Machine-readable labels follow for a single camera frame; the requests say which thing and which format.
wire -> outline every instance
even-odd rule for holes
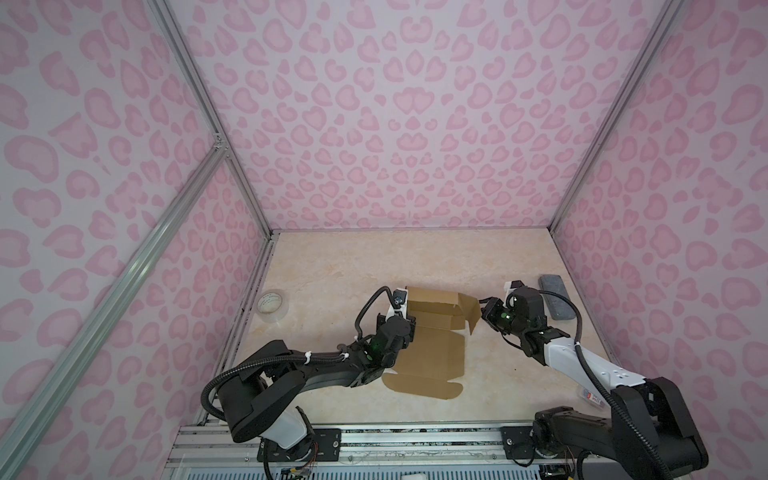
[[[621,408],[621,406],[619,406],[616,400],[614,400],[614,398],[611,396],[608,390],[600,382],[598,377],[594,374],[594,372],[592,372],[592,369],[589,368],[587,359],[585,359],[584,353],[581,351],[581,331],[582,331],[582,323],[584,322],[584,320],[581,318],[581,312],[579,311],[579,309],[573,304],[573,302],[571,302],[570,299],[568,299],[566,296],[562,296],[560,293],[549,292],[547,290],[539,290],[538,292],[543,293],[544,295],[556,296],[560,300],[567,303],[567,305],[573,309],[574,313],[576,314],[576,335],[574,336],[574,345],[576,349],[576,357],[578,358],[578,362],[581,365],[581,368],[584,370],[584,373],[587,374],[587,377],[589,378],[590,382],[592,382],[592,385],[594,385],[594,387],[598,390],[598,393],[600,393],[600,395],[603,396],[603,399],[605,399],[605,402],[611,406],[611,411],[616,412],[616,414],[621,419],[621,421],[627,425],[627,427],[632,431],[632,433],[634,433],[634,435],[640,441],[640,443],[643,446],[643,449],[647,452],[647,454],[650,456],[651,461],[654,463],[654,466],[661,472],[661,477],[664,480],[673,480],[670,469],[667,466],[667,464],[664,463],[664,460],[661,459],[659,452],[656,450],[656,448],[653,445],[650,444],[648,439],[645,438],[645,435],[643,435],[640,432],[640,430],[637,429],[637,426],[634,424],[634,422],[632,421],[632,418],[629,416],[627,411]]]
[[[397,310],[398,307],[395,305],[395,299],[392,298],[392,291],[389,289],[388,286],[383,286],[380,289],[374,293],[371,298],[366,302],[366,304],[362,307],[362,310],[360,310],[360,313],[357,314],[357,318],[355,319],[355,330],[357,330],[357,338],[362,339],[362,328],[360,328],[360,321],[365,316],[365,314],[368,312],[368,309],[371,308],[371,305],[373,305],[373,302],[376,301],[377,298],[379,298],[379,295],[386,292],[387,297],[389,297],[389,304],[392,305],[392,308]]]
[[[523,349],[521,346],[519,346],[519,345],[515,345],[514,343],[510,342],[509,340],[507,340],[507,337],[506,337],[506,336],[504,336],[504,333],[502,333],[502,339],[504,339],[504,341],[505,341],[506,343],[508,343],[509,345],[512,345],[512,346],[514,346],[514,347],[515,347],[516,349],[518,349],[518,350],[522,350],[522,349]]]
[[[576,457],[574,456],[573,450],[571,450],[570,446],[566,445],[565,447],[568,449],[568,455],[571,456],[571,461],[572,461],[573,466],[570,467],[570,468],[571,468],[571,473],[572,473],[572,472],[574,472],[576,470]]]
[[[525,444],[518,443],[517,445],[513,445],[512,446],[512,451],[510,452],[510,456],[512,457],[512,461],[518,467],[523,467],[523,468],[530,467],[533,464],[533,459],[536,458],[536,448],[533,445],[533,440],[531,440],[531,443],[529,445],[531,447],[531,459],[528,460],[528,463],[520,463],[520,462],[517,461],[517,459],[515,459],[515,456],[512,455],[512,454],[515,453],[515,449],[520,447],[520,446],[525,446]]]
[[[344,355],[338,355],[338,356],[312,356],[310,357],[310,364],[319,364],[319,363],[338,363],[342,362],[345,359]],[[284,362],[301,362],[304,363],[306,361],[306,357],[301,355],[281,355],[281,356],[271,356],[267,357],[265,359],[258,359],[253,362],[249,363],[242,363],[238,366],[236,366],[233,369],[229,369],[226,372],[222,372],[219,375],[215,376],[210,382],[208,382],[207,385],[203,388],[203,392],[200,393],[200,404],[203,406],[203,409],[205,409],[206,412],[210,413],[214,417],[216,417],[219,420],[226,421],[227,418],[224,416],[224,412],[217,409],[213,403],[210,401],[210,394],[217,389],[219,386],[221,386],[223,383],[225,383],[227,380],[232,379],[234,376],[236,376],[238,373],[242,372],[243,370],[252,369],[256,367],[262,367],[262,366],[268,366],[268,365],[274,365],[276,363],[284,363]]]
[[[270,471],[270,446],[272,445],[272,440],[264,439],[264,460],[262,461],[262,464],[264,465],[264,475],[266,476],[266,480],[275,480],[275,478],[272,476],[272,472]]]
[[[304,465],[301,465],[299,468],[296,468],[296,470],[301,470],[302,468],[306,468],[310,465],[310,463],[315,461],[315,458],[317,458],[317,450],[319,449],[317,442],[313,443],[310,446],[310,450],[312,451],[312,456],[309,460],[306,461]]]
[[[576,458],[576,478],[584,480],[584,460],[591,454],[589,450],[582,450]]]

eraser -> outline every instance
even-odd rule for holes
[[[548,290],[550,292],[560,293],[567,299],[571,299],[568,296],[568,291],[565,289],[565,283],[559,275],[542,275],[538,278],[538,285],[541,290]],[[574,310],[568,306],[568,304],[556,296],[542,295],[544,301],[549,307],[549,315],[553,320],[570,320],[576,318]]]

tape roll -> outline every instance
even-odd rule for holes
[[[288,294],[282,290],[268,290],[256,301],[256,315],[265,323],[277,323],[288,313]]]

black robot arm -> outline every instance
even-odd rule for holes
[[[482,318],[503,336],[517,336],[526,356],[570,376],[611,406],[610,419],[570,407],[536,413],[536,449],[575,447],[612,458],[635,480],[671,479],[707,466],[707,450],[673,382],[646,379],[582,349],[581,313],[569,299],[519,281],[506,287],[504,300],[487,299]],[[575,311],[575,338],[547,324],[542,294],[557,296]]]
[[[273,340],[240,365],[211,380],[200,396],[203,407],[227,422],[232,440],[237,443],[261,435],[284,449],[297,446],[304,437],[311,436],[311,426],[303,413],[301,419],[293,420],[284,412],[299,393],[327,386],[357,387],[371,383],[384,369],[394,366],[398,352],[413,341],[415,320],[407,315],[406,290],[392,293],[387,287],[379,289],[358,315],[356,326],[383,292],[387,292],[390,308],[387,316],[378,315],[375,334],[339,345],[339,351],[330,353],[298,352],[288,349],[282,340]],[[210,401],[214,391],[222,410]],[[282,415],[283,427],[272,429]],[[306,439],[298,447],[303,449],[309,443],[311,439]]]

cardboard box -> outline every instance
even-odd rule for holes
[[[393,367],[397,373],[384,373],[382,381],[396,392],[436,399],[454,399],[461,394],[461,383],[449,382],[464,375],[464,336],[480,319],[480,304],[463,293],[408,289],[408,315],[416,318],[413,342],[401,350]]]

